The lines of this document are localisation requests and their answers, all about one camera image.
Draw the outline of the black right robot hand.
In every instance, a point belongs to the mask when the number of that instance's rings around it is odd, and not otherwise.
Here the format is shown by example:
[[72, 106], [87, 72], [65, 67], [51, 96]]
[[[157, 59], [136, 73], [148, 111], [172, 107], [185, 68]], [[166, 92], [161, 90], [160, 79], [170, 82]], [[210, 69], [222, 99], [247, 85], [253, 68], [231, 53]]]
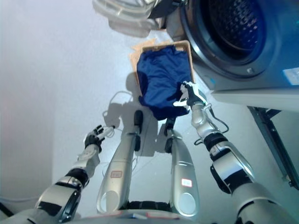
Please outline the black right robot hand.
[[193, 82], [184, 81], [180, 86], [181, 98], [173, 103], [174, 107], [183, 107], [190, 110], [196, 104], [207, 105], [206, 96]]

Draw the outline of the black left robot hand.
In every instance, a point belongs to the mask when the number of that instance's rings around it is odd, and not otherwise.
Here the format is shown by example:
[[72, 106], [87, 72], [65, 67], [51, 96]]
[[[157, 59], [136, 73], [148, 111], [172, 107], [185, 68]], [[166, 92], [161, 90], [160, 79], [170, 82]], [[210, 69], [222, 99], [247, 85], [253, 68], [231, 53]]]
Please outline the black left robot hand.
[[103, 140], [108, 137], [115, 129], [115, 126], [104, 127], [98, 125], [95, 129], [90, 131], [84, 138], [85, 149], [90, 145], [95, 145], [98, 153], [101, 153], [102, 147], [101, 144]]

